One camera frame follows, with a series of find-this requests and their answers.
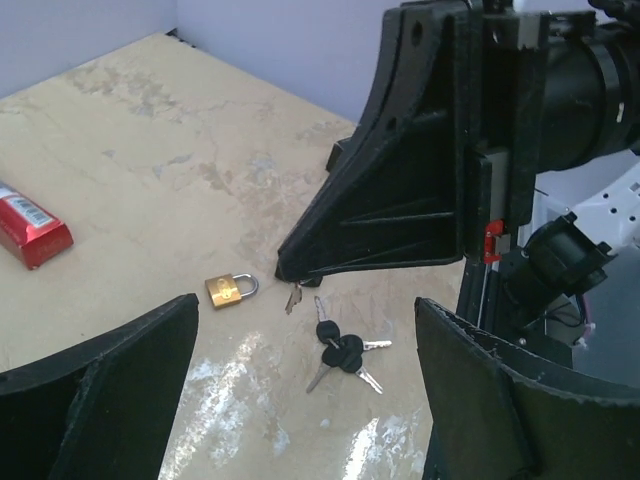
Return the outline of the small silver key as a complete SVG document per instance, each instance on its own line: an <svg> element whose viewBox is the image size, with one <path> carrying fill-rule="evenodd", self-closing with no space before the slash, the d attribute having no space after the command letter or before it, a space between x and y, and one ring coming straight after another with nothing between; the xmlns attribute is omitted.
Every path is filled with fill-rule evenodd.
<svg viewBox="0 0 640 480"><path fill-rule="evenodd" d="M294 309L294 307L299 304L302 300L303 292L302 287L299 283L293 283L291 285L290 295L285 305L285 313L290 315Z"/></svg>

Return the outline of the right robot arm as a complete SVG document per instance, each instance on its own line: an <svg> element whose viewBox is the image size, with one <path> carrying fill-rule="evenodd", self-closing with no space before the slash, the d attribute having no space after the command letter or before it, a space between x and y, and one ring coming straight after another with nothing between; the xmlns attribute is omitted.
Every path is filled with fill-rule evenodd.
<svg viewBox="0 0 640 480"><path fill-rule="evenodd" d="M518 12L411 1L383 14L369 98L278 249L276 277L465 264L458 313L572 363L586 326L552 309L605 278L636 237L639 196L612 186L535 229L540 174L639 148L639 5Z"/></svg>

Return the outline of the small brass padlock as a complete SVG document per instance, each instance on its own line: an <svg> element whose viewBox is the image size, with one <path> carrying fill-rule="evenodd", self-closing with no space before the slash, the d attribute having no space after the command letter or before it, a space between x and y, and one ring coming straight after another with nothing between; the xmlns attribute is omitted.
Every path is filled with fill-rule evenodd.
<svg viewBox="0 0 640 480"><path fill-rule="evenodd" d="M225 274L204 282L215 310L231 307L254 296L259 290L258 279L249 273Z"/></svg>

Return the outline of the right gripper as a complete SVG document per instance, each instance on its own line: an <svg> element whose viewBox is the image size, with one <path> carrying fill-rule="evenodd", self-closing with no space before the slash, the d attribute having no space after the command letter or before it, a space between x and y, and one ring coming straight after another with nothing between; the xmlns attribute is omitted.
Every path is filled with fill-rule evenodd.
<svg viewBox="0 0 640 480"><path fill-rule="evenodd" d="M549 57L548 15L510 1L409 2L384 13L376 72L350 143L278 250L287 283L446 265L462 246L463 157L479 80L466 235L491 264L532 218Z"/></svg>

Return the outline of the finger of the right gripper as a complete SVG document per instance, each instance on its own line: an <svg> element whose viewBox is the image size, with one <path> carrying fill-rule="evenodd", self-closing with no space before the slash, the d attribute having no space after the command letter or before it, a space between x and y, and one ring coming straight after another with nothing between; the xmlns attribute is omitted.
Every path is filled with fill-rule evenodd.
<svg viewBox="0 0 640 480"><path fill-rule="evenodd" d="M341 139L336 141L333 144L326 166L325 166L325 169L327 171L331 171L335 167L335 165L338 163L341 155L346 150L349 143L350 143L349 139Z"/></svg>

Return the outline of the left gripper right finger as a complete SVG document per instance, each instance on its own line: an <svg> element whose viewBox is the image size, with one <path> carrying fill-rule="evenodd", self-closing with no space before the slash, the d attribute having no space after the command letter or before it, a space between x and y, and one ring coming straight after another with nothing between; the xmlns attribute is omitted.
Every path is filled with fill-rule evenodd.
<svg viewBox="0 0 640 480"><path fill-rule="evenodd" d="M415 302L432 479L636 479L639 391L583 375Z"/></svg>

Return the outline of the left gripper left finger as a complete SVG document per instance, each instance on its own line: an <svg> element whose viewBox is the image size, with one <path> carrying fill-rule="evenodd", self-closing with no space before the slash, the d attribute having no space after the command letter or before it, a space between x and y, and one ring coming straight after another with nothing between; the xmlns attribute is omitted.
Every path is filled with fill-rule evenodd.
<svg viewBox="0 0 640 480"><path fill-rule="evenodd" d="M2 373L2 478L158 478L198 325L185 294Z"/></svg>

